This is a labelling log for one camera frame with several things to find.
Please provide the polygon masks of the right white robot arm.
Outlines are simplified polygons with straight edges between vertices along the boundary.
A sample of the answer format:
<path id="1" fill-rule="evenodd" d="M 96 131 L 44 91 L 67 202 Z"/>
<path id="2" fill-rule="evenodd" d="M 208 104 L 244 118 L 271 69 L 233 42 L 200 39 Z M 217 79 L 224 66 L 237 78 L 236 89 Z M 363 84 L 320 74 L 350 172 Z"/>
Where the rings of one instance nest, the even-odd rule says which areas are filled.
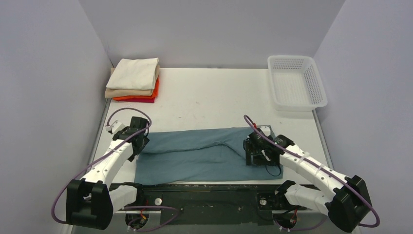
<path id="1" fill-rule="evenodd" d="M 265 136 L 259 130 L 243 142 L 248 166 L 287 167 L 311 182 L 308 188 L 287 180 L 274 192 L 281 209 L 306 208 L 325 215 L 341 231 L 351 233 L 371 210 L 365 181 L 348 177 L 315 160 L 284 135 Z"/>

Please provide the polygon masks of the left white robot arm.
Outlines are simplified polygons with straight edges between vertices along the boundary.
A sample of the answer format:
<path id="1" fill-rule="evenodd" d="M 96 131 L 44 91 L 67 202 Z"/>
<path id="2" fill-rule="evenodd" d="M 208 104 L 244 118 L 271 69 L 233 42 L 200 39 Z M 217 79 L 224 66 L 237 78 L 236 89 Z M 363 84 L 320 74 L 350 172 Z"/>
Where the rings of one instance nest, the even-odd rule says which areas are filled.
<path id="1" fill-rule="evenodd" d="M 69 225 L 104 230 L 113 214 L 129 205 L 138 210 L 145 205 L 141 185 L 124 182 L 113 190 L 110 187 L 123 164 L 132 162 L 149 139 L 145 132 L 150 121 L 132 117 L 129 126 L 114 123 L 109 126 L 112 141 L 105 155 L 81 179 L 73 179 L 66 190 L 66 222 Z"/>

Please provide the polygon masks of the teal blue t-shirt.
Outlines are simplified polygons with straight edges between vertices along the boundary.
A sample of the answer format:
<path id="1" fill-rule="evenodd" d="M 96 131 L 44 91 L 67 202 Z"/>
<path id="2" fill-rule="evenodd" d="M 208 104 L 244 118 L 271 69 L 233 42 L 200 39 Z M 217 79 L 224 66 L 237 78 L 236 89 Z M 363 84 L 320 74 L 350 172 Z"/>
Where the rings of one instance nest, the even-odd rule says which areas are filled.
<path id="1" fill-rule="evenodd" d="M 134 182 L 159 185 L 282 179 L 281 167 L 247 166 L 244 140 L 249 127 L 149 133 L 136 160 Z"/>

